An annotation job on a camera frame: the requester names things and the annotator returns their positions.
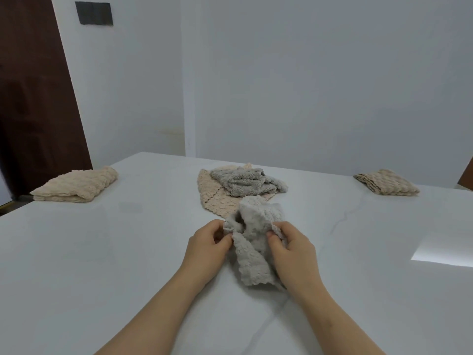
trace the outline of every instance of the right hand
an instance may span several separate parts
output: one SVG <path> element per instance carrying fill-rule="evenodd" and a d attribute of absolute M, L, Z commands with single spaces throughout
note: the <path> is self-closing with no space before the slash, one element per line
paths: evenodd
<path fill-rule="evenodd" d="M 273 231 L 266 234 L 276 271 L 292 297 L 301 303 L 323 289 L 316 247 L 291 223 L 281 221 L 273 224 L 281 229 L 288 241 L 286 249 Z"/>

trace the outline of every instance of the crumpled towel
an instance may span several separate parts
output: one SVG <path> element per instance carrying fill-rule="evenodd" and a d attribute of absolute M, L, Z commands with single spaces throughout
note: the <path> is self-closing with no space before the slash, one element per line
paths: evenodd
<path fill-rule="evenodd" d="M 237 168 L 238 166 L 227 165 L 215 168 L 214 171 L 218 169 L 233 170 Z M 243 168 L 251 169 L 252 166 L 250 163 L 247 163 Z M 202 206 L 222 218 L 227 218 L 230 214 L 237 211 L 241 198 L 229 195 L 225 188 L 210 176 L 210 172 L 211 171 L 206 169 L 201 169 L 197 177 L 197 187 L 201 195 Z M 262 197 L 265 200 L 269 200 L 275 195 L 276 193 L 265 193 Z"/>
<path fill-rule="evenodd" d="M 232 252 L 236 253 L 238 271 L 244 285 L 273 284 L 280 290 L 285 289 L 274 268 L 266 237 L 266 233 L 272 230 L 287 246 L 287 239 L 281 230 L 272 224 L 283 218 L 279 204 L 267 203 L 263 197 L 256 195 L 243 198 L 238 211 L 225 220 L 223 230 L 225 234 L 233 233 Z"/>
<path fill-rule="evenodd" d="M 420 192 L 411 182 L 389 169 L 380 169 L 373 173 L 355 174 L 354 177 L 365 183 L 376 194 L 413 196 Z"/>
<path fill-rule="evenodd" d="M 286 183 L 267 176 L 261 168 L 237 167 L 236 169 L 214 169 L 210 176 L 218 180 L 232 197 L 261 195 L 263 193 L 287 192 Z"/>
<path fill-rule="evenodd" d="M 35 201 L 90 202 L 118 178 L 112 167 L 73 170 L 53 178 L 31 194 Z"/>

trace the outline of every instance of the white table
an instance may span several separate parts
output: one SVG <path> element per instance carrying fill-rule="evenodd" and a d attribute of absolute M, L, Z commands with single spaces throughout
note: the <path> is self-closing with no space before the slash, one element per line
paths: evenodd
<path fill-rule="evenodd" d="M 91 203 L 33 202 L 0 217 L 0 353 L 92 354 L 179 267 L 214 219 L 197 174 L 227 162 L 139 153 Z M 264 167 L 317 247 L 334 299 L 387 354 L 471 354 L 473 193 L 371 193 L 351 177 Z M 190 310 L 174 354 L 321 354 L 285 294 L 241 286 L 225 265 Z"/>

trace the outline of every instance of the towel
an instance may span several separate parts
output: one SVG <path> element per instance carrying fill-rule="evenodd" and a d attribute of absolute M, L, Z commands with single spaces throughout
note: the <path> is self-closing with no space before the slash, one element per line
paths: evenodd
<path fill-rule="evenodd" d="M 225 234 L 233 233 L 231 252 L 236 253 L 236 265 L 244 285 L 273 284 L 280 290 L 285 289 L 274 268 L 266 237 L 266 233 L 272 230 L 287 247 L 287 239 L 272 223 L 283 218 L 279 204 L 267 203 L 263 197 L 256 195 L 243 198 L 238 210 L 225 220 L 223 230 Z"/>
<path fill-rule="evenodd" d="M 251 169 L 251 167 L 250 163 L 243 166 L 245 169 Z M 219 181 L 210 176 L 210 173 L 219 169 L 235 170 L 237 168 L 238 166 L 227 165 L 215 168 L 212 171 L 201 169 L 197 177 L 197 187 L 201 196 L 202 206 L 222 218 L 227 218 L 230 214 L 236 212 L 242 198 L 232 197 L 228 194 Z M 265 193 L 261 196 L 265 200 L 269 200 L 275 195 L 276 193 Z"/>
<path fill-rule="evenodd" d="M 53 178 L 31 194 L 35 201 L 79 202 L 93 200 L 118 178 L 112 167 L 94 170 L 73 170 Z"/>
<path fill-rule="evenodd" d="M 284 182 L 267 176 L 261 168 L 214 169 L 210 172 L 210 176 L 218 180 L 232 197 L 287 192 L 287 185 Z"/>
<path fill-rule="evenodd" d="M 411 182 L 389 169 L 380 169 L 373 173 L 355 174 L 354 177 L 365 183 L 376 194 L 413 196 L 420 192 Z"/>

